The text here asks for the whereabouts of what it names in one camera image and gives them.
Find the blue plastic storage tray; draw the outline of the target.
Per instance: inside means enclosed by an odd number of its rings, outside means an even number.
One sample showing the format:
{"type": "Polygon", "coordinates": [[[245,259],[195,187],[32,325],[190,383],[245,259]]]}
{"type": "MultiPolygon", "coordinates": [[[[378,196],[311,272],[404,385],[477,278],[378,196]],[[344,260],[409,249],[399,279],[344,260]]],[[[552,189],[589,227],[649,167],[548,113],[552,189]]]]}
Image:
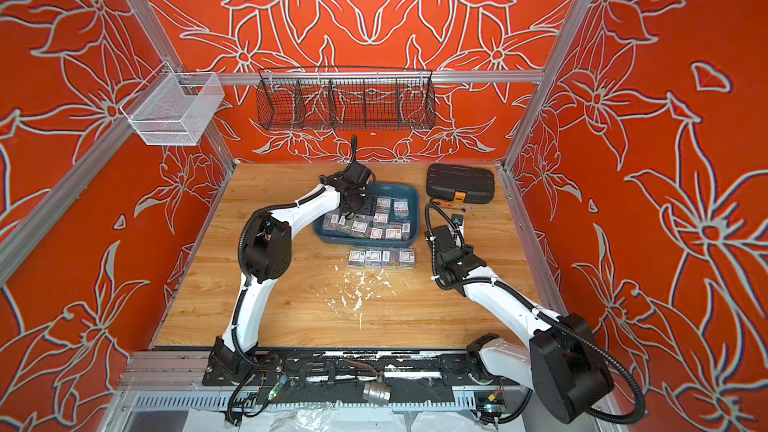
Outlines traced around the blue plastic storage tray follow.
{"type": "Polygon", "coordinates": [[[417,238],[420,225],[419,193],[417,189],[408,184],[377,182],[371,186],[369,190],[369,196],[374,197],[373,203],[376,203],[376,200],[380,197],[388,197],[392,199],[390,203],[388,222],[407,224],[406,230],[401,233],[400,239],[388,239],[386,237],[385,228],[382,232],[381,238],[371,238],[370,232],[374,227],[374,224],[371,224],[367,228],[366,237],[356,237],[351,232],[323,228],[323,217],[315,220],[312,223],[312,232],[322,242],[327,244],[350,245],[359,247],[410,247],[417,238]],[[405,201],[407,203],[406,212],[402,216],[398,216],[394,211],[394,202],[396,200],[405,201]]]}

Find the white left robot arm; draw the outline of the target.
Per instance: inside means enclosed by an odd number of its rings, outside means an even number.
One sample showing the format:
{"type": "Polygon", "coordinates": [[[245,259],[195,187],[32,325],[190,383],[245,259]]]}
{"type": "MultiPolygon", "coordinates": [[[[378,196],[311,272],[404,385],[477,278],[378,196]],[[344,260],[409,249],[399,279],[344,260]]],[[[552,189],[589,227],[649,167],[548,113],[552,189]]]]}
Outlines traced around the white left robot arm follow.
{"type": "Polygon", "coordinates": [[[375,199],[370,188],[375,174],[356,158],[358,138],[351,139],[346,167],[321,175],[319,184],[299,199],[263,207],[250,216],[239,237],[237,260],[241,270],[238,297],[225,332],[216,338],[203,383],[243,382],[249,372],[274,370],[279,358],[269,353],[256,357],[260,324],[269,296],[289,269],[295,236],[315,220],[336,211],[351,220],[371,214],[375,199]]]}

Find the clear paper clip box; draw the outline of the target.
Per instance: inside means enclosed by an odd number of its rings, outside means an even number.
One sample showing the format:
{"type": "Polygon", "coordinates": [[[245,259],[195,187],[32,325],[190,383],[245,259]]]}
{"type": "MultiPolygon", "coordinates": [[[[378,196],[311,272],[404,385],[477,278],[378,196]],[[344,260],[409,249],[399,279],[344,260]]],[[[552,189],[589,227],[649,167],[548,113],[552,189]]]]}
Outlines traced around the clear paper clip box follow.
{"type": "Polygon", "coordinates": [[[367,248],[365,251],[365,267],[369,269],[379,269],[382,263],[381,248],[367,248]]]}
{"type": "Polygon", "coordinates": [[[366,249],[353,247],[350,249],[347,259],[347,267],[350,269],[362,269],[366,263],[366,249]]]}
{"type": "Polygon", "coordinates": [[[415,251],[411,248],[401,248],[398,251],[398,267],[403,270],[413,270],[415,265],[415,251]]]}
{"type": "Polygon", "coordinates": [[[397,269],[399,267],[398,250],[384,248],[382,250],[381,266],[383,269],[397,269]]]}

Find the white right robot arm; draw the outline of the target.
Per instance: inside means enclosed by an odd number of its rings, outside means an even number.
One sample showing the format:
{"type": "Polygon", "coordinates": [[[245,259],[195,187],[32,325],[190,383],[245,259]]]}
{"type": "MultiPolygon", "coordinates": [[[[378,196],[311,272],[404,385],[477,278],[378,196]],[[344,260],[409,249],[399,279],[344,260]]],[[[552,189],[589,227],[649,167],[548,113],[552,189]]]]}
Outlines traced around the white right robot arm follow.
{"type": "Polygon", "coordinates": [[[526,389],[514,411],[502,414],[481,408],[475,414],[477,421],[493,426],[512,422],[533,396],[563,424],[582,414],[617,425],[636,424],[645,417],[642,387],[627,367],[597,344],[581,316],[563,316],[526,297],[475,254],[455,222],[433,226],[432,213],[447,214],[435,201],[424,207],[433,281],[491,312],[527,349],[517,353],[496,334],[486,334],[468,346],[481,379],[509,379],[526,389]]]}

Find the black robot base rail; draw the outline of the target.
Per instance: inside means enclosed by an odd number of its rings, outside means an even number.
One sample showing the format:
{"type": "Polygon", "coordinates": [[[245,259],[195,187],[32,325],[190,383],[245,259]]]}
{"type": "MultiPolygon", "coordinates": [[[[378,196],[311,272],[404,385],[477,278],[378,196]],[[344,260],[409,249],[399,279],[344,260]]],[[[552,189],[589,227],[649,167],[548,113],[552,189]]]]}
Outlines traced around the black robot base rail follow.
{"type": "Polygon", "coordinates": [[[206,387],[236,391],[236,408],[256,411],[296,405],[376,406],[363,400],[366,381],[392,389],[387,405],[395,410],[475,411],[507,413],[521,388],[510,379],[485,376],[464,349],[398,348],[255,348],[261,359],[279,358],[274,370],[246,374],[243,382],[224,381],[206,387]]]}

